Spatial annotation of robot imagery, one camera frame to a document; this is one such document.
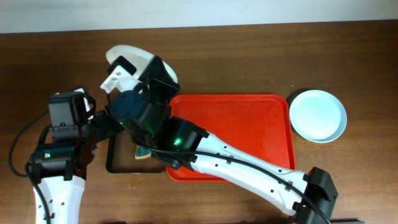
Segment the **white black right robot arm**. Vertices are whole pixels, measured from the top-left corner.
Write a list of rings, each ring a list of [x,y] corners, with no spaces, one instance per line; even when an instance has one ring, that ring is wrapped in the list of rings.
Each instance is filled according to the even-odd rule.
[[[273,204],[295,223],[329,223],[337,191],[328,172],[309,173],[270,164],[240,151],[215,134],[170,114],[169,100],[180,89],[164,62],[153,56],[139,72],[118,56],[101,84],[118,90],[109,113],[131,141],[173,169],[185,167],[234,183]]]

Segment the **light blue plate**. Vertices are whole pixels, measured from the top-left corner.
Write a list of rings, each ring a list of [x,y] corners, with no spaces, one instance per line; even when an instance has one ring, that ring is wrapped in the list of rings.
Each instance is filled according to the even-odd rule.
[[[323,90],[306,90],[298,94],[289,108],[290,123],[297,134],[306,140],[323,142],[348,117],[341,101]]]

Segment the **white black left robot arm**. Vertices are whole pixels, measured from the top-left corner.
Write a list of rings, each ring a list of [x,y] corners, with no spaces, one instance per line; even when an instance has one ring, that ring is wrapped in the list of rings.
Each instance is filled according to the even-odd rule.
[[[49,99],[51,123],[25,165],[34,187],[36,223],[78,223],[88,165],[97,144],[123,127],[98,111],[88,91],[77,86]]]

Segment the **mint green plate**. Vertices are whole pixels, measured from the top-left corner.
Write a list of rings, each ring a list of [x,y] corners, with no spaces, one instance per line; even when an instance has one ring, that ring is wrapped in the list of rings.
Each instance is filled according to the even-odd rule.
[[[325,138],[323,142],[332,142],[338,139],[344,133],[345,129],[346,129],[346,124],[341,123],[338,126],[337,130],[331,136]]]

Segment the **green yellow sponge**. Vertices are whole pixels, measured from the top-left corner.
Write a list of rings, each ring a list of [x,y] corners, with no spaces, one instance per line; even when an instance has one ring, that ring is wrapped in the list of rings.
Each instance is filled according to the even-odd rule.
[[[138,146],[134,157],[136,160],[148,159],[151,157],[151,150],[146,147]]]

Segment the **cream white plate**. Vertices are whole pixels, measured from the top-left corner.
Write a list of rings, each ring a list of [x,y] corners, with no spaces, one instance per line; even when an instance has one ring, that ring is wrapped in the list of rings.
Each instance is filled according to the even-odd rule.
[[[149,62],[155,57],[154,54],[138,47],[130,45],[115,45],[106,52],[107,61],[112,64],[119,56],[123,56],[136,68],[133,77],[138,79]]]

